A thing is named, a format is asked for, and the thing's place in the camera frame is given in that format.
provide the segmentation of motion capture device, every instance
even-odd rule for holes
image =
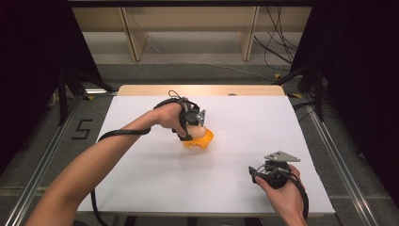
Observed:
[[[255,177],[259,176],[264,179],[271,187],[274,189],[280,189],[285,186],[288,180],[292,181],[295,186],[299,189],[304,203],[303,217],[308,218],[309,213],[309,199],[308,194],[305,192],[304,186],[300,183],[299,178],[291,173],[291,170],[287,162],[300,162],[300,159],[278,151],[276,153],[271,153],[264,157],[264,164],[258,169],[253,167],[248,167],[249,174],[252,178],[252,183],[257,184]]]
[[[170,96],[170,98],[159,103],[156,107],[154,107],[154,109],[158,108],[162,105],[167,105],[170,103],[180,104],[182,106],[182,111],[180,112],[180,115],[179,115],[179,122],[180,122],[180,125],[182,126],[182,128],[184,129],[186,136],[180,137],[178,135],[178,137],[181,141],[192,140],[193,138],[187,132],[187,124],[194,125],[194,126],[198,126],[198,125],[203,126],[203,124],[205,122],[205,110],[200,111],[200,107],[197,104],[188,101],[188,99],[185,97],[181,97],[174,90],[170,90],[168,95]]]

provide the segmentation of yellow plastic object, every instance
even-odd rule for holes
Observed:
[[[183,145],[185,148],[189,148],[191,146],[199,146],[201,149],[206,149],[208,147],[209,142],[214,138],[214,133],[209,129],[206,129],[205,136],[200,138],[194,138],[192,140],[183,141]]]

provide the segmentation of person's left arm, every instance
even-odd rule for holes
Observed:
[[[172,128],[181,137],[179,104],[163,105],[125,125],[126,130],[145,130],[155,124]],[[78,155],[50,184],[26,225],[72,225],[80,202],[115,167],[140,136],[107,137]]]

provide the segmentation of white tabletop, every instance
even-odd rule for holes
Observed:
[[[100,136],[120,129],[168,96],[117,96]],[[274,214],[264,192],[252,184],[248,166],[283,151],[310,200],[310,215],[334,210],[286,96],[190,96],[206,109],[205,126],[215,135],[206,150],[185,148],[176,134],[160,126],[127,152],[97,186],[101,212],[136,216],[263,216]],[[87,196],[78,209],[91,212]]]

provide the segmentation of human arm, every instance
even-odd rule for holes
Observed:
[[[181,137],[180,104],[148,111],[121,129],[144,130],[155,124],[171,128]],[[115,167],[140,136],[107,137],[79,154],[50,184],[26,225],[72,225],[75,212],[86,195]]]
[[[289,165],[291,173],[299,179],[299,171],[296,167]],[[304,204],[302,196],[295,184],[288,180],[284,187],[279,189],[272,188],[261,177],[255,177],[257,184],[266,193],[276,213],[291,225],[308,225],[303,217]]]

